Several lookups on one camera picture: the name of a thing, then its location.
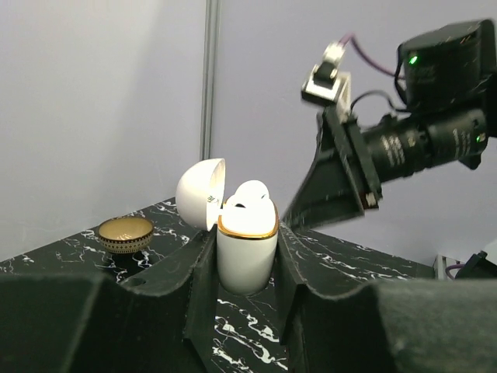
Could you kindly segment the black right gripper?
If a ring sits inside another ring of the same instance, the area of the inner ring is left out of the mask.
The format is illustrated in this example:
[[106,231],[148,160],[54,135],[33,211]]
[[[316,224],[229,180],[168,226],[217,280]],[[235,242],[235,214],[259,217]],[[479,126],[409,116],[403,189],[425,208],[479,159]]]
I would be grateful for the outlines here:
[[314,159],[282,221],[311,229],[364,216],[383,198],[382,186],[452,162],[476,169],[487,146],[480,109],[440,116],[384,116],[360,130],[354,117],[342,121],[332,108],[321,115]]

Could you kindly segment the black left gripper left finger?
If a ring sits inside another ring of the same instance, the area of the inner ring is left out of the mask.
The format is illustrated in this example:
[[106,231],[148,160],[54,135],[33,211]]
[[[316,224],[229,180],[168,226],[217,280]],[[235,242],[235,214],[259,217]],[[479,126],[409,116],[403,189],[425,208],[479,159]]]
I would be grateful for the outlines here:
[[216,235],[117,283],[105,274],[1,278],[3,372],[206,372]]

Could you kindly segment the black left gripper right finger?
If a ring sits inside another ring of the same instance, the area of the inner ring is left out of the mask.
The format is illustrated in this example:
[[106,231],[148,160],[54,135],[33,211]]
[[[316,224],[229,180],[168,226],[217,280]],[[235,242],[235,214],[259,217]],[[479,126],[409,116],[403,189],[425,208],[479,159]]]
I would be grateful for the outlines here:
[[354,281],[280,227],[280,342],[292,372],[494,372],[496,282]]

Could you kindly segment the white earbud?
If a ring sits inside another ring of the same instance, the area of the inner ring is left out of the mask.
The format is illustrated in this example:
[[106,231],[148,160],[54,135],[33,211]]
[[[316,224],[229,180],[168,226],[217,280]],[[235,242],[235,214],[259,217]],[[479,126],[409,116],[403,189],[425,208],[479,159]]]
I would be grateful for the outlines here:
[[265,183],[260,180],[248,180],[238,187],[230,202],[234,206],[251,207],[268,199],[269,189]]

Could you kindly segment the small white square case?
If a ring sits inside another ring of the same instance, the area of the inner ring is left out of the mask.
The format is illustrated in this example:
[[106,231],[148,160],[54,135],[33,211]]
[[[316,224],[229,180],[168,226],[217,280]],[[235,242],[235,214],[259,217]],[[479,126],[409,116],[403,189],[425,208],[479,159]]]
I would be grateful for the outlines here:
[[252,295],[263,290],[273,268],[280,218],[268,200],[251,207],[224,199],[224,159],[206,159],[189,167],[176,187],[176,208],[189,226],[217,229],[217,272],[225,291]]

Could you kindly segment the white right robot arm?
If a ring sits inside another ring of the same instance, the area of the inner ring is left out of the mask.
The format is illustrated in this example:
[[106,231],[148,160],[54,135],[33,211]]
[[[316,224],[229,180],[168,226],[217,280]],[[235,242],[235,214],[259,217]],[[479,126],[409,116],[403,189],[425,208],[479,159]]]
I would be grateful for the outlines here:
[[394,86],[403,103],[362,130],[351,76],[339,70],[352,35],[329,44],[301,97],[321,107],[314,160],[283,216],[293,230],[362,216],[384,183],[460,162],[476,169],[496,135],[496,39],[491,19],[451,23],[397,49]]

